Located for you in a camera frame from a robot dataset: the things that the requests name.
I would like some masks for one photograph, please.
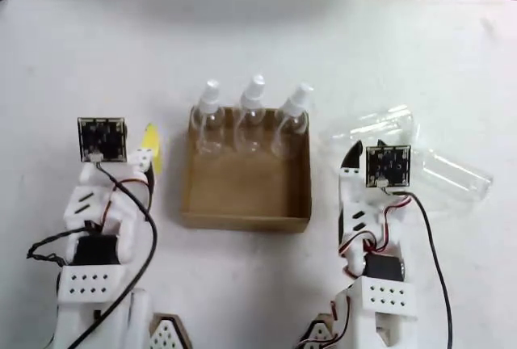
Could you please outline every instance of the transparent bottle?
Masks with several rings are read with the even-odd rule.
[[[192,108],[191,126],[195,129],[198,153],[217,156],[225,146],[225,110],[219,106],[219,82],[210,80],[198,105]]]
[[[413,148],[411,167],[418,184],[433,187],[440,193],[463,202],[482,201],[494,180],[485,171],[433,149]]]
[[[330,170],[339,174],[343,156],[357,141],[362,141],[365,147],[377,145],[378,140],[388,145],[414,145],[419,131],[413,113],[405,104],[351,116],[342,114],[330,120],[319,134],[319,149]]]
[[[256,153],[262,148],[266,110],[262,104],[264,78],[254,76],[233,109],[233,143],[242,153]]]
[[[275,130],[271,151],[280,159],[293,159],[301,151],[309,127],[307,108],[313,88],[300,84],[285,104],[275,113]]]

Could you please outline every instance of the red wire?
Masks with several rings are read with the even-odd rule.
[[[357,275],[354,275],[354,274],[352,274],[352,273],[351,273],[351,271],[348,269],[348,266],[345,266],[345,267],[343,268],[343,272],[344,272],[345,274],[347,274],[348,276],[350,276],[353,280],[355,280],[355,279],[359,278]]]
[[[374,251],[375,252],[384,252],[386,247],[388,246],[389,244],[389,226],[388,226],[388,211],[390,209],[395,209],[395,208],[404,208],[407,204],[409,204],[411,202],[411,198],[409,197],[406,197],[402,202],[398,203],[398,204],[392,204],[392,205],[389,205],[385,208],[384,210],[384,216],[385,216],[385,243],[384,245],[381,247],[381,248],[377,248],[375,249]]]
[[[337,343],[341,338],[343,338],[343,336],[345,335],[345,333],[347,332],[347,328],[348,328],[348,322],[350,321],[350,311],[351,311],[351,298],[349,296],[347,296],[347,320],[345,321],[345,326],[343,327],[343,331],[341,332],[340,335],[335,335],[333,338],[331,339],[315,339],[315,338],[307,338],[307,339],[304,339],[303,341],[300,341],[296,346],[295,346],[295,349],[299,348],[299,347],[302,347],[304,345],[306,345],[307,343],[321,343],[322,345],[320,345],[320,348],[323,349],[325,347],[331,347],[332,345],[334,345],[335,343]]]
[[[120,181],[120,183],[126,183],[126,182],[140,182],[140,183],[143,183],[144,185],[146,185],[147,188],[149,188],[149,184],[146,181],[144,181],[143,179],[128,178],[128,179],[122,179]],[[116,186],[113,187],[113,190],[111,190],[111,192],[114,192],[115,190],[116,190]],[[106,221],[107,211],[110,208],[110,206],[111,206],[111,197],[110,197],[110,200],[106,204],[106,208],[104,209],[103,219],[101,220],[101,226],[104,226],[104,222]]]
[[[330,310],[332,310],[332,318],[338,320],[338,310],[336,309],[336,302],[330,301]]]
[[[350,246],[350,244],[355,240],[355,238],[357,238],[358,236],[360,236],[361,234],[369,234],[370,236],[372,236],[373,238],[373,241],[372,240],[368,240],[368,239],[364,239],[364,242],[369,242],[371,245],[374,245],[376,246],[377,245],[377,241],[376,241],[376,238],[375,238],[375,234],[373,234],[372,231],[370,230],[361,230],[360,232],[356,233],[350,240],[348,240],[347,242],[345,242],[338,250],[339,254],[343,256],[343,254],[345,253],[345,251],[347,250],[347,248]]]

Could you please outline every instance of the yellow tape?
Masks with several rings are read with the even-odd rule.
[[[156,175],[160,174],[162,172],[162,154],[160,153],[160,136],[156,125],[147,125],[141,148],[153,151],[153,170]]]

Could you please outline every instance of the circuit board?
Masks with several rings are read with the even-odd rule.
[[[124,118],[78,118],[81,162],[126,162]]]
[[[366,148],[366,187],[407,187],[410,168],[410,145]]]

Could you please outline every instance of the orange wire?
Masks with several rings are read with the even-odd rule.
[[[388,225],[388,212],[390,209],[404,208],[406,205],[410,204],[411,198],[406,197],[398,204],[391,204],[384,209],[385,216],[385,242],[381,248],[375,249],[375,252],[384,252],[389,244],[389,225]]]
[[[146,185],[147,188],[149,188],[149,184],[146,181],[144,181],[143,179],[128,178],[128,179],[122,179],[120,181],[120,183],[126,183],[126,182],[140,182],[140,183],[143,183],[144,185]],[[116,186],[113,187],[113,190],[111,190],[111,193],[114,192],[115,190],[116,190]],[[106,221],[107,211],[110,208],[110,206],[111,206],[111,197],[110,197],[109,201],[106,204],[106,208],[104,209],[103,219],[101,220],[101,226],[104,226],[104,222]]]

